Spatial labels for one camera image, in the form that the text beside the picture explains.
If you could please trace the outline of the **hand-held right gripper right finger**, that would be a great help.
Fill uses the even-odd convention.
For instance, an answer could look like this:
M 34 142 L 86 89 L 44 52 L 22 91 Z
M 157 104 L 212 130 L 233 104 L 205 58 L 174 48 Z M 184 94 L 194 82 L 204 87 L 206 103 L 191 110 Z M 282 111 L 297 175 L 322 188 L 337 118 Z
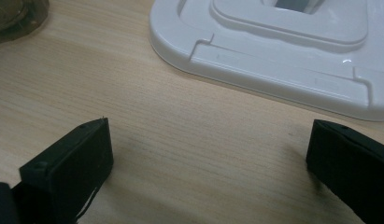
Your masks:
M 384 224 L 384 145 L 334 122 L 313 122 L 307 169 L 366 224 Z

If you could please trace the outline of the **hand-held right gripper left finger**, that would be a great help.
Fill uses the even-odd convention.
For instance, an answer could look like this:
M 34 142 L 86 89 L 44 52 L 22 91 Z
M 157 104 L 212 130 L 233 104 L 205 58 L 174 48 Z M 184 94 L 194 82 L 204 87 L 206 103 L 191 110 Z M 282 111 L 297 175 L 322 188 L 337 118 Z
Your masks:
M 22 224 L 77 224 L 113 167 L 108 119 L 83 123 L 20 168 Z

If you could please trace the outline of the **dark round object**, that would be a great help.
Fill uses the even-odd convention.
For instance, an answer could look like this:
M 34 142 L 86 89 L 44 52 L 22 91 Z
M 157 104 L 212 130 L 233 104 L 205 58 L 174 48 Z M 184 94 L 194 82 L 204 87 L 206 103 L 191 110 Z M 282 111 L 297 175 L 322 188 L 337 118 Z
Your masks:
M 49 15 L 49 0 L 0 0 L 0 44 L 29 35 Z

